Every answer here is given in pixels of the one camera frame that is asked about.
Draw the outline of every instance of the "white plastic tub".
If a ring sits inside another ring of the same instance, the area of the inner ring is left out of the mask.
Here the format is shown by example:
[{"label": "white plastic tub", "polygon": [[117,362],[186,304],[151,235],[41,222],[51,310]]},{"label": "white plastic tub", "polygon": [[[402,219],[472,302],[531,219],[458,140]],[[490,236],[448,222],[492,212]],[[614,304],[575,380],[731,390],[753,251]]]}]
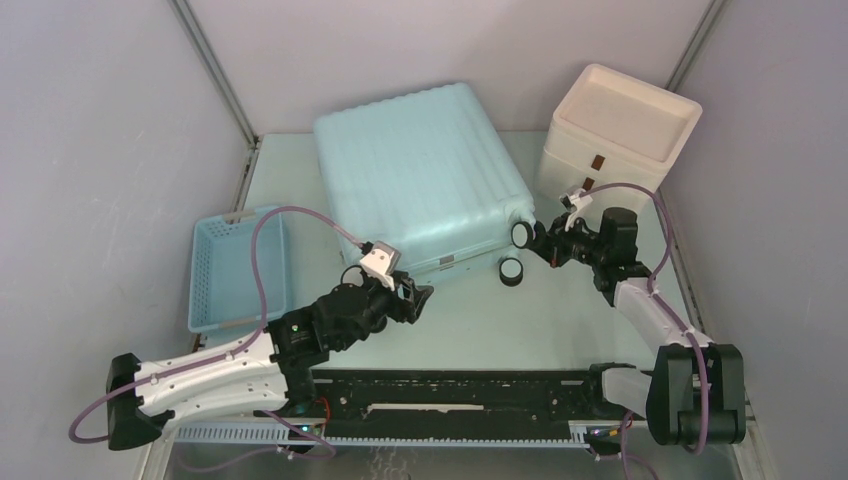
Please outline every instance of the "white plastic tub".
[{"label": "white plastic tub", "polygon": [[[692,100],[604,66],[589,65],[554,112],[538,188],[554,199],[575,186],[612,182],[656,191],[701,111]],[[611,206],[638,213],[648,201],[637,191],[608,190],[593,198],[587,220],[599,221]]]}]

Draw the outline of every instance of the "table surface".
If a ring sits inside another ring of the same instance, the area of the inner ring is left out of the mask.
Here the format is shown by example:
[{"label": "table surface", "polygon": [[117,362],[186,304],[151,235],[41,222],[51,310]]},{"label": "table surface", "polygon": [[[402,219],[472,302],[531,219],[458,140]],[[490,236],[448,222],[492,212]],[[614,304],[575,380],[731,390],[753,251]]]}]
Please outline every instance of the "table surface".
[{"label": "table surface", "polygon": [[[701,456],[680,447],[657,445],[647,429],[631,429],[628,451],[648,461],[665,480],[739,480],[732,449],[711,445]],[[256,447],[246,445],[178,444],[189,465],[221,463]],[[650,478],[631,463],[634,480]],[[289,461],[285,455],[257,455],[224,470],[191,474],[171,469],[172,480],[623,480],[621,462],[599,462],[578,449],[538,448],[404,448],[339,447],[328,462]]]},{"label": "table surface", "polygon": [[[502,132],[501,139],[528,186],[542,156],[546,132]],[[546,225],[563,212],[559,202],[534,191],[536,216]],[[245,208],[299,205],[329,212],[311,134],[274,134],[262,140]],[[329,292],[345,268],[335,232],[301,214],[287,214],[295,307]],[[653,267],[665,243],[654,209],[639,216],[639,259]],[[652,353],[624,317],[592,284],[591,269],[576,262],[552,269],[521,252],[524,281],[501,285],[497,269],[469,272],[436,285],[415,325],[395,324],[323,368],[434,370],[585,369],[626,362],[652,369]],[[673,268],[659,275],[663,293],[681,314],[685,305]]]}]

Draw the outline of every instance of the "white bracket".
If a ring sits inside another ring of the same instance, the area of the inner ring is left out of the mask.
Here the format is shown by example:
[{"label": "white bracket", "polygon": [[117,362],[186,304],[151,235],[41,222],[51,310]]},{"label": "white bracket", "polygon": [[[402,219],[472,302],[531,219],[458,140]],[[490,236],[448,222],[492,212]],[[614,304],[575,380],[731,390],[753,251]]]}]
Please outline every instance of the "white bracket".
[{"label": "white bracket", "polygon": [[383,242],[377,242],[364,257],[359,260],[359,266],[369,277],[374,277],[384,287],[395,291],[395,280],[392,273],[400,260],[400,252]]},{"label": "white bracket", "polygon": [[[143,362],[135,378],[156,375],[202,358],[227,354],[247,341],[252,334],[230,343],[182,357]],[[210,418],[253,409],[276,410],[286,403],[286,380],[280,367],[271,361],[274,355],[271,336],[263,332],[250,347],[236,355],[202,368],[159,378],[156,384],[136,387],[136,395],[144,399],[139,407],[149,416],[173,410],[175,427],[185,419]]]},{"label": "white bracket", "polygon": [[651,377],[635,368],[610,368],[601,373],[604,399],[647,418],[645,404],[651,389]]},{"label": "white bracket", "polygon": [[636,327],[654,356],[663,345],[677,343],[684,347],[691,346],[686,333],[694,335],[701,347],[707,347],[712,342],[710,337],[696,330],[685,319],[683,321],[689,324],[689,329],[686,332],[680,331],[680,327],[648,293],[647,278],[631,278],[620,282],[615,288],[615,308]]},{"label": "white bracket", "polygon": [[577,221],[582,215],[582,212],[592,204],[592,196],[586,195],[581,197],[583,193],[586,193],[586,190],[582,188],[577,188],[575,190],[571,190],[569,193],[560,197],[560,201],[564,198],[568,198],[568,202],[571,204],[571,208],[568,210],[568,219],[565,221],[565,231],[571,230],[571,227],[574,226],[574,222]]}]

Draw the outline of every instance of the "white wall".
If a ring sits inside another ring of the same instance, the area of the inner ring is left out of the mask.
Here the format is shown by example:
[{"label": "white wall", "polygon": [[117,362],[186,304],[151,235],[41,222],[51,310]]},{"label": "white wall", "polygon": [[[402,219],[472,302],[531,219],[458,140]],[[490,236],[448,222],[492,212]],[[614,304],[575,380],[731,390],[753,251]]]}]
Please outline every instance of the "white wall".
[{"label": "white wall", "polygon": [[590,63],[665,84],[709,0],[191,3],[264,134],[460,80],[497,128],[547,130]]},{"label": "white wall", "polygon": [[846,25],[840,0],[732,2],[683,88],[704,115],[665,183],[785,480],[848,467]]},{"label": "white wall", "polygon": [[245,151],[165,0],[0,5],[0,477],[130,478],[68,425],[113,356],[187,348],[192,225]]}]

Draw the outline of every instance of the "black joint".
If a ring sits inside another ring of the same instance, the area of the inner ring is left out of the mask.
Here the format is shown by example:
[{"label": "black joint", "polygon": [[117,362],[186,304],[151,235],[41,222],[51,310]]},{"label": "black joint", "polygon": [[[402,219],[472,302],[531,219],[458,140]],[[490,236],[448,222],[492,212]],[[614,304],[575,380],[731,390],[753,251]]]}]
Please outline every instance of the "black joint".
[{"label": "black joint", "polygon": [[309,405],[318,398],[312,370],[289,368],[283,370],[283,374],[286,377],[286,397],[293,405]]},{"label": "black joint", "polygon": [[[107,392],[112,392],[135,381],[135,373],[141,364],[132,353],[112,359],[107,378]],[[165,423],[174,417],[174,412],[165,412],[150,417],[139,410],[144,399],[135,393],[135,389],[112,398],[106,402],[109,450],[129,450],[153,442],[162,435]]]},{"label": "black joint", "polygon": [[545,232],[545,224],[542,222],[536,222],[536,224],[533,225],[533,248],[538,248],[541,243],[545,241],[545,235],[547,235],[547,232]]},{"label": "black joint", "polygon": [[583,396],[597,417],[620,420],[627,409],[604,398],[603,373],[610,368],[636,368],[628,363],[596,363],[589,367],[589,378],[583,382]]},{"label": "black joint", "polygon": [[647,415],[651,436],[660,445],[693,445],[701,431],[701,395],[709,395],[707,443],[739,443],[745,438],[745,390],[742,354],[733,345],[701,349],[707,362],[709,385],[696,390],[692,376],[698,373],[691,347],[665,345],[657,361],[648,391]]}]

